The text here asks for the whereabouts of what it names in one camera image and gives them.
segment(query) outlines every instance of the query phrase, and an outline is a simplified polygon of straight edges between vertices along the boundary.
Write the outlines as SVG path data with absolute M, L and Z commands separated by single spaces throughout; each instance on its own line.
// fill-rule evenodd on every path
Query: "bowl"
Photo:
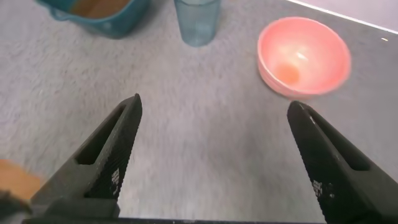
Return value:
M 262 79 L 288 97 L 321 95 L 348 79 L 351 55 L 339 35 L 302 17 L 274 21 L 260 34 L 258 66 Z

